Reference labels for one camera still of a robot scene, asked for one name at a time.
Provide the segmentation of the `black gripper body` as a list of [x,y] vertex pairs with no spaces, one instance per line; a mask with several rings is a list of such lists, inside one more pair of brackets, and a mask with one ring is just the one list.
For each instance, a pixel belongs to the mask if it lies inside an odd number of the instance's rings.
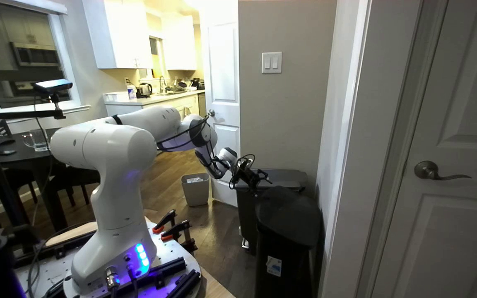
[[261,183],[257,178],[257,168],[254,170],[252,165],[256,163],[254,153],[246,153],[238,158],[238,162],[233,165],[233,178],[229,182],[231,188],[236,188],[239,182],[246,182],[251,188],[257,188]]

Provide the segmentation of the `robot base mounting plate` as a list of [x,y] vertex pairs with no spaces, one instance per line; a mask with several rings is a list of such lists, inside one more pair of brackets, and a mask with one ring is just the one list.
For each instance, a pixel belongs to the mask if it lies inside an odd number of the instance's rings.
[[198,259],[178,240],[155,233],[155,221],[146,225],[155,253],[138,240],[87,284],[72,274],[79,248],[49,256],[45,245],[37,259],[16,269],[27,298],[196,298],[203,289]]

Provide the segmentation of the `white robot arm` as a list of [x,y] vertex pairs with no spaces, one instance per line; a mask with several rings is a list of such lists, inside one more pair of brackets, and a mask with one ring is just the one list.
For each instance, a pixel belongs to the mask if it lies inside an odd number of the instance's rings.
[[50,150],[57,160],[100,173],[100,185],[92,193],[98,228],[72,263],[79,293],[103,286],[108,271],[125,284],[151,269],[158,248],[143,211],[142,177],[158,153],[190,148],[216,178],[257,187],[269,177],[252,167],[252,155],[219,147],[206,115],[183,115],[170,105],[67,125],[52,135]]

